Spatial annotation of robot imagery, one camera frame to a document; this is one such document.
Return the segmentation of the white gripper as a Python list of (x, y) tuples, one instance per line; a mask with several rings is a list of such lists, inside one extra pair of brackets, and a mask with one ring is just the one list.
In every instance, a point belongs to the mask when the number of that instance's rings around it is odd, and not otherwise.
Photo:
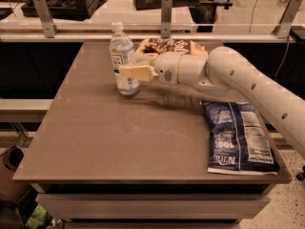
[(136, 53), (135, 62), (148, 65), (125, 65), (119, 67), (119, 72), (127, 78), (140, 81), (152, 81), (155, 77), (161, 84), (177, 85), (179, 52)]

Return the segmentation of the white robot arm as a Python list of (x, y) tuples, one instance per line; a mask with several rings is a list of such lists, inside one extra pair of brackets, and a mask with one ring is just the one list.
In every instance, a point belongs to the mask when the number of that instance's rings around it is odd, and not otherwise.
[(217, 47), (207, 54), (182, 52), (138, 55), (119, 72), (140, 81), (188, 85), (204, 94), (222, 96), (237, 91), (305, 156), (305, 100), (261, 73), (239, 52)]

